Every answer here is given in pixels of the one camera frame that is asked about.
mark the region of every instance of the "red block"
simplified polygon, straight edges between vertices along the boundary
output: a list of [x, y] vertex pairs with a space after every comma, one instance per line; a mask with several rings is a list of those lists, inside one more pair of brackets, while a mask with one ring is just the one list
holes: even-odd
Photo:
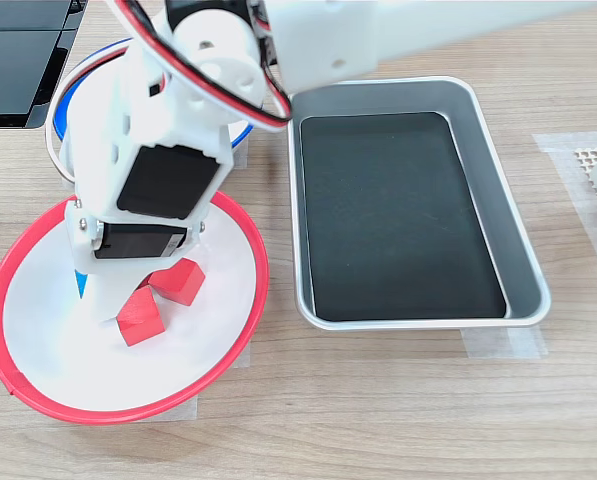
[[136, 290], [122, 307], [116, 320], [120, 333], [130, 347], [165, 331], [149, 287]]
[[183, 258], [169, 270], [154, 272], [149, 285], [164, 298], [181, 305], [191, 305], [196, 298], [205, 274], [196, 262]]

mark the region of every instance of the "metal tray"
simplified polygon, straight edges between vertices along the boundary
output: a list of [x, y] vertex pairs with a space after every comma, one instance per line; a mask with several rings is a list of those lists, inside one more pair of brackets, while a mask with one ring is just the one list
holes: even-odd
[[[469, 85], [449, 77], [353, 81], [297, 94], [292, 104], [294, 117], [288, 135], [296, 301], [298, 310], [309, 322], [326, 330], [354, 331], [521, 327], [533, 325], [545, 317], [551, 306], [549, 289]], [[319, 317], [306, 208], [310, 199], [306, 197], [309, 189], [305, 188], [303, 122], [312, 118], [423, 112], [442, 116], [449, 126], [452, 148], [462, 167], [477, 218], [476, 229], [480, 228], [482, 232], [495, 270], [496, 288], [499, 287], [504, 297], [501, 315], [496, 318], [452, 314], [446, 318], [421, 315], [424, 318], [366, 319], [356, 316], [353, 320], [336, 318], [335, 321]]]

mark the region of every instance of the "red rim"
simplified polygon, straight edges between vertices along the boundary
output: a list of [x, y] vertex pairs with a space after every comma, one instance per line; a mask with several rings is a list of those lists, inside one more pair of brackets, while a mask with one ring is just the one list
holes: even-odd
[[240, 336], [220, 362], [218, 362], [203, 377], [188, 387], [149, 405], [129, 410], [108, 412], [81, 410], [55, 402], [40, 393], [40, 391], [31, 385], [27, 378], [18, 371], [16, 364], [9, 355], [3, 332], [3, 309], [5, 297], [14, 273], [16, 273], [18, 266], [22, 263], [22, 260], [27, 254], [29, 254], [31, 249], [47, 233], [49, 233], [51, 229], [63, 221], [65, 205], [67, 201], [73, 198], [74, 197], [68, 198], [59, 203], [36, 220], [18, 238], [18, 240], [16, 240], [0, 263], [0, 380], [5, 384], [10, 394], [15, 395], [31, 408], [50, 417], [73, 423], [108, 425], [133, 422], [135, 420], [157, 415], [180, 405], [204, 390], [231, 366], [245, 348], [258, 326], [258, 322], [260, 321], [260, 317], [264, 310], [265, 301], [267, 299], [267, 290], [269, 287], [269, 263], [260, 232], [256, 228], [253, 220], [240, 205], [224, 193], [216, 193], [211, 203], [227, 213], [238, 226], [240, 226], [251, 245], [256, 262], [256, 290], [251, 313], [249, 314], [247, 323], [240, 333]]

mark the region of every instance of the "wooden table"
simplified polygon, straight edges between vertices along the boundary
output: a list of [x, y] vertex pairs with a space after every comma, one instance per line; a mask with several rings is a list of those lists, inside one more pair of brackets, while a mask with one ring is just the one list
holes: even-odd
[[[90, 2], [69, 67], [123, 31]], [[553, 292], [542, 360], [467, 358], [460, 332], [330, 334], [294, 306], [286, 140], [256, 131], [224, 190], [271, 261], [251, 366], [188, 422], [51, 420], [0, 382], [0, 479], [597, 479], [597, 256], [532, 134], [597, 130], [597, 8], [385, 65], [475, 89]], [[40, 130], [0, 130], [0, 260], [66, 196]]]

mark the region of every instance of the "robotic arm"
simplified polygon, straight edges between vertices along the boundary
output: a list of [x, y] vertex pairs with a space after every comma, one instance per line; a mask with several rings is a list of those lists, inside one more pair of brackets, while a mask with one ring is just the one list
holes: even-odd
[[[54, 163], [78, 200], [65, 220], [83, 308], [115, 317], [150, 273], [198, 244], [209, 202], [233, 167], [227, 126], [289, 121], [296, 93], [421, 50], [589, 6], [589, 2], [166, 0], [150, 20], [108, 0], [132, 35], [79, 65], [49, 115], [70, 101]], [[277, 62], [286, 92], [269, 65]], [[267, 90], [280, 114], [260, 106]], [[50, 142], [51, 122], [47, 122]]]

